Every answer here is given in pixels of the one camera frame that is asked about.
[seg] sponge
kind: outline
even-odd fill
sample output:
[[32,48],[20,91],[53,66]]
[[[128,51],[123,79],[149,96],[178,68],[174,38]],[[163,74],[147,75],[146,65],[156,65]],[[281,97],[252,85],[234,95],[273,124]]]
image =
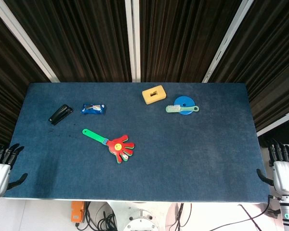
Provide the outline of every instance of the sponge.
[[166,92],[162,85],[143,91],[143,98],[146,104],[154,103],[166,98]]

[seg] blue carpet surface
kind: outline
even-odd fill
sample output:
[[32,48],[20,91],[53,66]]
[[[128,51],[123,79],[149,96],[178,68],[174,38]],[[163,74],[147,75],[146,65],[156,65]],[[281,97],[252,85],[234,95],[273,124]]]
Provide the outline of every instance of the blue carpet surface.
[[[11,144],[19,154],[10,181],[26,181],[5,197],[170,202],[266,202],[269,188],[244,84],[162,83],[167,98],[146,105],[142,91],[159,83],[30,84]],[[182,95],[199,112],[165,112]],[[105,104],[104,115],[82,115],[84,103]],[[56,126],[62,105],[74,112]],[[124,134],[134,155],[118,164],[108,147]]]

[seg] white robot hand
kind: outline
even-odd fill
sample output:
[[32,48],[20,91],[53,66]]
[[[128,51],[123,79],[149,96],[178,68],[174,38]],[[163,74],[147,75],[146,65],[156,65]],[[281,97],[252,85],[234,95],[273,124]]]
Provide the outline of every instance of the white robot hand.
[[5,147],[0,146],[0,197],[11,188],[20,185],[27,177],[27,173],[23,174],[21,178],[15,182],[9,183],[10,172],[16,161],[18,154],[24,147],[19,147],[19,144],[11,146],[8,150]]
[[289,231],[289,146],[275,140],[268,141],[268,144],[273,180],[266,178],[259,169],[257,174],[263,182],[273,186],[281,195],[280,210],[275,211],[275,214],[281,213],[284,229]]

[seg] orange device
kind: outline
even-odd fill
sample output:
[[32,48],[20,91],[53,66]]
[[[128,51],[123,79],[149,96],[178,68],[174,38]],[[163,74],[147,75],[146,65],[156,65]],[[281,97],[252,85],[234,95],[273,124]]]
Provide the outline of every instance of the orange device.
[[71,221],[75,223],[81,223],[83,221],[83,215],[85,212],[84,201],[72,201],[72,215]]

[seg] blue round object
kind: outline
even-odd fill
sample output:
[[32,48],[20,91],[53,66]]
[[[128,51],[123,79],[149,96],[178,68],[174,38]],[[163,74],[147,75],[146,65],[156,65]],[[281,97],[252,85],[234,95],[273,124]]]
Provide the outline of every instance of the blue round object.
[[[193,107],[193,106],[195,106],[195,102],[187,96],[180,96],[180,97],[176,98],[173,105],[180,105],[181,107]],[[192,112],[193,111],[181,111],[179,113],[182,115],[189,115]]]

